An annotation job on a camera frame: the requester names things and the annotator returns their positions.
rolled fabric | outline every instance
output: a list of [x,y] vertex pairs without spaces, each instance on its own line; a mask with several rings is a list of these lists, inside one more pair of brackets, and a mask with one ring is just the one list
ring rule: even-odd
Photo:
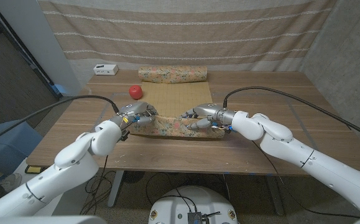
[[207,78],[206,66],[163,65],[138,69],[142,81],[154,83],[200,82]]
[[127,130],[131,134],[148,136],[176,136],[193,138],[222,138],[224,131],[216,128],[189,130],[187,125],[197,122],[195,118],[166,118],[156,116],[154,121],[147,125],[130,125]]

white robot body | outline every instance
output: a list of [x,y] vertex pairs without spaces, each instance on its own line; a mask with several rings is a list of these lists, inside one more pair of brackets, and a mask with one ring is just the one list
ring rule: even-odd
[[[195,203],[197,212],[201,212],[202,215],[220,212],[209,216],[209,223],[238,224],[234,207],[214,190],[200,186],[183,186],[179,187],[178,191],[181,196],[190,198]],[[173,189],[164,196],[168,195],[178,196],[178,192]],[[191,207],[191,211],[195,212],[192,202],[188,199],[184,200]],[[184,200],[181,197],[164,197],[159,199],[150,210],[148,223],[188,224],[189,208]]]

cable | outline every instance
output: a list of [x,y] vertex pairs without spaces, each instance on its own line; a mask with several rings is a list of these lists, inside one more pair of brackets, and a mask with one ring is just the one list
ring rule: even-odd
[[103,97],[103,96],[96,96],[96,95],[82,95],[82,96],[74,96],[72,98],[69,98],[69,99],[66,99],[66,100],[62,100],[62,101],[59,101],[59,102],[56,102],[54,104],[51,104],[50,106],[46,106],[45,108],[43,109],[40,109],[34,113],[31,113],[30,115],[26,116],[25,118],[22,118],[20,120],[18,120],[17,122],[15,122],[14,124],[12,124],[11,126],[9,126],[8,128],[2,130],[0,132],[0,136],[2,136],[3,134],[7,133],[8,131],[10,131],[11,129],[15,128],[16,126],[18,126],[19,124],[23,123],[24,121],[27,121],[28,119],[31,119],[33,118],[34,116],[46,111],[46,110],[49,110],[53,107],[56,107],[58,105],[61,105],[63,103],[66,103],[68,101],[72,101],[72,100],[77,100],[77,99],[82,99],[82,98],[97,98],[97,99],[102,99],[102,100],[106,100],[108,101],[111,105],[112,105],[112,108],[113,110],[115,111],[115,113],[119,112],[119,109],[118,107],[115,105],[115,103],[113,103],[112,100],[106,98],[106,97]]
[[[111,170],[111,171],[104,174],[107,161],[108,161],[108,156],[106,156],[106,158],[105,158],[105,163],[104,163],[104,167],[103,167],[103,171],[102,171],[101,175],[96,175],[96,176],[92,177],[90,180],[87,181],[86,186],[85,186],[85,190],[86,190],[87,193],[91,194],[92,196],[91,196],[91,200],[89,202],[85,203],[83,205],[83,207],[81,208],[80,215],[86,215],[92,208],[94,208],[93,215],[95,215],[96,211],[97,211],[97,204],[99,204],[100,202],[102,202],[103,200],[105,200],[109,196],[109,193],[111,192],[111,188],[112,188],[112,182],[109,181],[108,178],[106,178],[106,176],[108,174],[112,173],[112,172],[114,172],[114,173],[116,173],[116,172]],[[95,181],[91,185],[90,190],[88,190],[87,186],[89,185],[89,183],[92,180],[95,180]],[[108,188],[108,190],[104,191],[102,194],[97,196],[97,193],[98,193],[98,190],[99,190],[99,188],[101,186],[101,183],[104,180],[109,184],[109,188]],[[95,183],[98,183],[98,185],[97,185],[97,188],[93,189],[93,186],[94,186]]]
[[224,178],[224,183],[225,183],[225,187],[226,187],[226,190],[227,190],[228,200],[230,201],[230,200],[231,200],[231,196],[230,196],[230,194],[229,194],[229,188],[228,188],[227,180],[225,179],[225,175],[224,175],[224,174],[223,174],[223,178]]
[[[167,178],[168,178],[168,182],[170,183],[171,188],[174,188],[174,186],[173,186],[173,184],[172,184],[172,181],[170,180],[170,177],[168,176],[167,173],[158,172],[158,173],[154,174],[152,177],[149,178],[149,180],[147,181],[147,185],[145,186],[145,194],[147,195],[147,199],[148,199],[148,201],[149,201],[149,203],[150,203],[151,205],[153,205],[153,203],[152,203],[152,201],[150,200],[149,195],[148,195],[148,185],[149,185],[149,182],[150,182],[156,175],[158,175],[158,174],[165,174],[165,175],[167,176]],[[186,203],[186,205],[188,206],[189,211],[192,212],[192,211],[191,211],[191,206],[189,206],[189,204],[188,204],[187,201],[185,200],[185,199],[188,199],[188,200],[190,200],[190,201],[192,202],[193,206],[195,206],[195,212],[198,211],[198,209],[196,208],[195,203],[194,203],[191,199],[182,196],[182,195],[180,194],[180,192],[178,191],[177,187],[175,188],[175,190],[177,191],[178,196],[172,195],[172,196],[170,196],[170,197],[180,197],[180,198],[182,198],[182,199],[184,200],[184,202]]]
[[161,196],[160,198],[157,199],[157,201],[158,201],[159,199],[165,198],[165,197],[179,197],[179,198],[182,198],[183,200],[188,199],[188,200],[190,200],[190,201],[192,202],[193,206],[195,207],[195,212],[198,212],[198,210],[196,209],[195,203],[193,202],[193,200],[191,200],[191,199],[188,198],[188,197],[178,196],[178,195],[166,195],[166,196]]
[[355,215],[345,215],[345,214],[335,214],[335,213],[325,213],[325,212],[316,212],[313,210],[310,210],[306,207],[304,207],[291,193],[290,190],[287,188],[287,186],[285,185],[285,182],[282,180],[282,177],[280,176],[277,168],[275,167],[274,163],[272,163],[272,161],[269,159],[269,157],[267,156],[267,154],[260,148],[259,145],[257,145],[257,143],[255,143],[254,141],[252,141],[257,148],[260,149],[260,151],[263,153],[263,155],[265,156],[265,158],[267,158],[267,160],[269,161],[269,163],[271,163],[272,167],[274,168],[275,172],[277,173],[282,185],[285,187],[286,192],[290,195],[290,197],[298,204],[298,206],[302,207],[304,210],[315,213],[315,214],[319,214],[319,215],[331,215],[331,216],[337,216],[337,217],[350,217],[350,218],[360,218],[359,216],[355,216]]
[[228,100],[228,98],[229,98],[232,94],[237,93],[237,92],[239,92],[239,91],[243,91],[243,90],[266,90],[266,91],[271,91],[271,92],[274,92],[274,93],[278,93],[278,94],[287,96],[287,97],[292,98],[292,99],[294,99],[294,100],[297,100],[297,101],[299,101],[299,102],[301,102],[301,103],[304,103],[304,104],[306,104],[306,105],[308,105],[308,106],[311,106],[312,108],[314,108],[314,109],[316,109],[316,110],[318,110],[318,111],[321,111],[322,113],[324,113],[324,114],[326,114],[326,115],[328,115],[328,116],[330,116],[330,117],[332,117],[332,118],[334,118],[334,119],[342,122],[343,124],[345,124],[345,125],[347,125],[347,126],[349,126],[349,127],[351,127],[351,128],[353,128],[353,129],[355,129],[355,130],[357,130],[357,131],[360,132],[360,127],[356,126],[356,125],[353,124],[353,123],[350,123],[350,122],[346,121],[346,120],[343,119],[343,118],[340,118],[339,116],[336,116],[336,115],[330,113],[330,112],[327,111],[327,110],[324,110],[324,109],[320,108],[320,107],[317,106],[317,105],[314,105],[313,103],[310,103],[310,102],[308,102],[308,101],[306,101],[306,100],[303,100],[303,99],[301,99],[301,98],[299,98],[299,97],[297,97],[297,96],[293,96],[293,95],[291,95],[291,94],[288,94],[288,93],[285,93],[285,92],[282,92],[282,91],[279,91],[279,90],[275,90],[275,89],[263,87],[263,86],[249,86],[249,87],[244,87],[244,88],[238,88],[237,90],[234,90],[234,91],[232,91],[231,93],[228,93],[228,94],[225,96],[225,98],[224,98],[223,108],[226,108],[226,107],[227,107],[227,100]]

striped curtain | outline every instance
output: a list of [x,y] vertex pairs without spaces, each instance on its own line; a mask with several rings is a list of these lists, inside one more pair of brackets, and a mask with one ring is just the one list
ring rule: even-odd
[[335,0],[39,0],[82,84],[96,63],[295,71]]

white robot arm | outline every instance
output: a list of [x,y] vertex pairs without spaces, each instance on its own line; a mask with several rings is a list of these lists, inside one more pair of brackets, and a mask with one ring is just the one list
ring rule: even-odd
[[360,210],[360,171],[303,144],[284,125],[271,121],[264,114],[250,118],[247,112],[235,112],[214,104],[199,105],[182,116],[199,115],[206,118],[188,128],[216,125],[237,131],[248,140],[261,139],[260,147],[265,153],[298,166]]
[[58,195],[91,179],[99,169],[92,155],[109,155],[119,140],[127,138],[126,127],[149,123],[154,115],[157,112],[152,105],[137,102],[103,121],[95,127],[96,132],[81,134],[57,154],[52,166],[0,198],[0,217],[34,215]]

